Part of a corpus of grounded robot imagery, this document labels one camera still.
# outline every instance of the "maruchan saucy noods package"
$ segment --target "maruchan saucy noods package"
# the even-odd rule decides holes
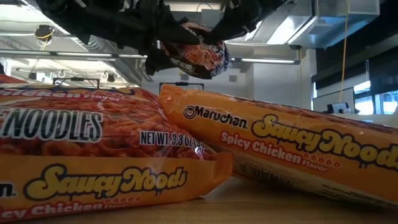
[[[398,129],[200,90],[164,86],[169,120],[239,176],[354,202],[397,207]]]
[[[0,88],[0,222],[181,202],[232,173],[140,88]]]

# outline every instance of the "robotic arm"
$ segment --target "robotic arm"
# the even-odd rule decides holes
[[[224,0],[224,17],[205,37],[207,44],[242,37],[273,13],[284,0]],[[88,44],[91,35],[148,55],[147,73],[174,67],[164,60],[157,41],[198,45],[200,41],[176,21],[164,0],[138,0],[124,9],[124,0],[37,0],[49,19]]]

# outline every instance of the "table surface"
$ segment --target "table surface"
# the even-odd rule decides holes
[[[230,178],[210,194],[190,202],[81,213],[23,224],[130,223],[398,223],[398,212],[336,202],[293,190],[269,189]]]

